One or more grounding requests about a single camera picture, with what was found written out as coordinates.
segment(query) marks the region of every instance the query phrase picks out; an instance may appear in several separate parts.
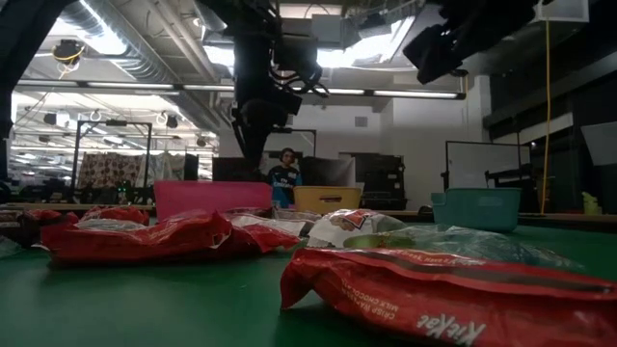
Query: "man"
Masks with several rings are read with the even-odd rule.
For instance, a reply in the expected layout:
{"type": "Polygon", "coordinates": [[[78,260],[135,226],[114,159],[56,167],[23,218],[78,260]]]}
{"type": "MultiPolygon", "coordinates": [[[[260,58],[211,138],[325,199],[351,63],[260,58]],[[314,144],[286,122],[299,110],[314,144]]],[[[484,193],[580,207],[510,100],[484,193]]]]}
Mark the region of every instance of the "man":
{"type": "Polygon", "coordinates": [[[268,183],[272,185],[272,202],[276,207],[289,208],[295,203],[293,187],[302,185],[300,172],[293,168],[296,162],[296,152],[291,148],[284,148],[279,157],[281,164],[272,168],[268,173],[268,183]]]}

